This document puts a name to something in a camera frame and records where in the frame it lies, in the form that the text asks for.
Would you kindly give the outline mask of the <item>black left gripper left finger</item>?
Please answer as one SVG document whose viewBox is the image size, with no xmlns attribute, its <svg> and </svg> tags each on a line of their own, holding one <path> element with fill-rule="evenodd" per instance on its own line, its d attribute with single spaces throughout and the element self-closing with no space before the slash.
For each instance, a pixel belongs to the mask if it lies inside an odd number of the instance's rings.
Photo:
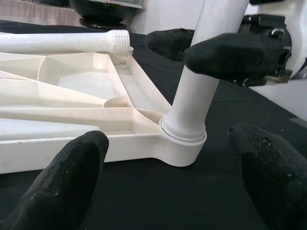
<svg viewBox="0 0 307 230">
<path fill-rule="evenodd" d="M 36 177 L 2 230 L 84 230 L 109 147 L 107 136 L 89 131 L 68 142 Z"/>
</svg>

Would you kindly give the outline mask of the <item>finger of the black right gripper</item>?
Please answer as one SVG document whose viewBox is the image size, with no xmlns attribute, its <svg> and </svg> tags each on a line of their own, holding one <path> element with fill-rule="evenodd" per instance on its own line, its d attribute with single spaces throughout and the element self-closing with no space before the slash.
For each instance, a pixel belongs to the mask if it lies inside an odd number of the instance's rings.
<svg viewBox="0 0 307 230">
<path fill-rule="evenodd" d="M 285 49 L 262 34 L 221 34 L 186 49 L 184 62 L 196 74 L 243 83 L 282 74 Z"/>
<path fill-rule="evenodd" d="M 183 61 L 193 36 L 194 30 L 184 28 L 153 31 L 146 35 L 146 48 L 171 61 Z"/>
</svg>

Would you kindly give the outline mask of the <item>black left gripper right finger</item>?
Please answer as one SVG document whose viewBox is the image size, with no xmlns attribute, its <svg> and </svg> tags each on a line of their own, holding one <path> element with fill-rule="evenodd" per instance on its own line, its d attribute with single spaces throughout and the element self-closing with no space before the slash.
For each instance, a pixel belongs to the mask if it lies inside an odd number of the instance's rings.
<svg viewBox="0 0 307 230">
<path fill-rule="evenodd" d="M 250 124 L 227 132 L 244 187 L 270 230 L 307 228 L 307 160 L 283 137 Z"/>
</svg>

